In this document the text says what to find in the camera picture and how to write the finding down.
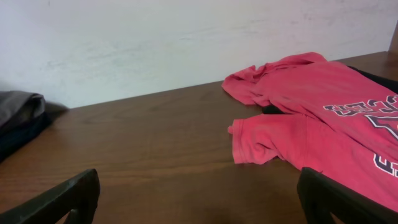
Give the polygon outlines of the red printed t-shirt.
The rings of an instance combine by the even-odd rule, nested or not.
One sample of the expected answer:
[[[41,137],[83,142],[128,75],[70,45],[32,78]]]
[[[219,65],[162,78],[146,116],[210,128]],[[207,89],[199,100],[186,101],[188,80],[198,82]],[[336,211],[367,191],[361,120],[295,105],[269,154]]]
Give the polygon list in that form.
[[[312,168],[397,210],[397,93],[339,62],[309,52],[225,78],[225,92],[279,114],[236,119],[237,164],[278,157]]]

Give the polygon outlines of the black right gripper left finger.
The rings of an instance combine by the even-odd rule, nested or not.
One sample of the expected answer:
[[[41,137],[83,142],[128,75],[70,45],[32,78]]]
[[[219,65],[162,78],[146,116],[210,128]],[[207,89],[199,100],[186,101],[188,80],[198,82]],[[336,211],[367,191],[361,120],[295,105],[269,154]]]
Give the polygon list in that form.
[[[1,223],[91,224],[98,206],[100,182],[96,169],[88,169],[1,214]]]

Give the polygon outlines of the folded dark navy garment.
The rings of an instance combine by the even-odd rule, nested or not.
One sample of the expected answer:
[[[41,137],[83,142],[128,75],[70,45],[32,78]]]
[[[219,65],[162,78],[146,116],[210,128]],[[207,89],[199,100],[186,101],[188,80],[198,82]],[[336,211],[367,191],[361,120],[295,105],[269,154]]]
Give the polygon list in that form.
[[[36,138],[52,124],[46,112],[22,126],[1,134],[1,162]]]

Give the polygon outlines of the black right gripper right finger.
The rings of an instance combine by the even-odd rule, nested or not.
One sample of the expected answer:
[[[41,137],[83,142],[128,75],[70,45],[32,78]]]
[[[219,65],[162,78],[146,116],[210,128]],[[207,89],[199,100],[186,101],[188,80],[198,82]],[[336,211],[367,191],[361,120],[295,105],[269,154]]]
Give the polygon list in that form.
[[[397,212],[304,167],[297,193],[308,223],[397,223]]]

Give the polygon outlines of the grey shorts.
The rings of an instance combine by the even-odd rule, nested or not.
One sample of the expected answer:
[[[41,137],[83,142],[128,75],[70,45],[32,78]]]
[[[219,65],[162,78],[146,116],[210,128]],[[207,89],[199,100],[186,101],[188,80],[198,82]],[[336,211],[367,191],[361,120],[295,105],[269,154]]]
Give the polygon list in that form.
[[[45,112],[45,98],[24,91],[1,92],[1,134],[29,123]]]

